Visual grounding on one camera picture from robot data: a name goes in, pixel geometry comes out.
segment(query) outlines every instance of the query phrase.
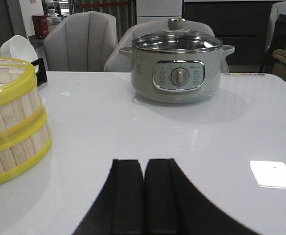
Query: lid knob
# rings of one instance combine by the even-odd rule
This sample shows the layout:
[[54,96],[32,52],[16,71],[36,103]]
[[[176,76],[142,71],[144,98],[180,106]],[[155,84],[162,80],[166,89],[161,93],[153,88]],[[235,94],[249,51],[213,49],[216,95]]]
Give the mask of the lid knob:
[[185,26],[185,19],[183,18],[173,18],[168,19],[169,30],[183,30]]

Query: yellow rim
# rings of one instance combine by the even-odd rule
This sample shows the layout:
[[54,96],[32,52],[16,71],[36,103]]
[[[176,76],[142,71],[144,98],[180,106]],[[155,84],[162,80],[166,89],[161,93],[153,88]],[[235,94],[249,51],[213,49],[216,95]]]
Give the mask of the yellow rim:
[[21,143],[34,135],[41,127],[43,127],[46,120],[46,109],[41,104],[31,116],[21,121],[19,124],[0,132],[0,152]]
[[18,175],[21,175],[25,171],[32,168],[36,163],[38,163],[45,156],[45,154],[48,152],[50,147],[51,147],[51,133],[49,133],[49,138],[47,142],[45,143],[45,145],[32,158],[25,161],[24,163],[21,163],[15,168],[12,168],[0,174],[0,184],[17,177]]
[[[4,57],[0,58],[0,61],[1,60],[3,62],[0,62],[0,65],[22,68],[24,72],[15,80],[0,87],[0,106],[29,93],[37,83],[35,69],[31,63],[24,60]],[[9,61],[19,62],[21,64],[9,64]]]

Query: red box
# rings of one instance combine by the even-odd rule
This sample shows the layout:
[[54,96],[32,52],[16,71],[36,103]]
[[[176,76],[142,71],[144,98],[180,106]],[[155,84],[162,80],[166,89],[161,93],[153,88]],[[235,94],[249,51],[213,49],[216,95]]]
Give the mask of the red box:
[[48,26],[45,15],[33,15],[32,16],[35,36],[37,39],[44,39],[48,34]]

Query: white card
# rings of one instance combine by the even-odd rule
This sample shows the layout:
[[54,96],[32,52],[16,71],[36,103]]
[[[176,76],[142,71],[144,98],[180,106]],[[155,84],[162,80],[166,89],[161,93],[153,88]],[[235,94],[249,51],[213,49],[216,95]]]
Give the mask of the white card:
[[286,188],[286,165],[283,162],[250,161],[257,183],[266,188]]

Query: pot handle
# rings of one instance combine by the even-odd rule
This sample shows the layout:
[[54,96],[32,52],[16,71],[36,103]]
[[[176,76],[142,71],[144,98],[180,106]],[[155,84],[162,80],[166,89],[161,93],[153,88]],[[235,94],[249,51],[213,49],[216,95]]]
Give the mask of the pot handle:
[[222,49],[223,49],[222,59],[225,59],[226,56],[233,54],[235,52],[235,47],[231,45],[223,45]]
[[130,60],[132,59],[132,47],[122,47],[119,49],[119,53],[125,55]]

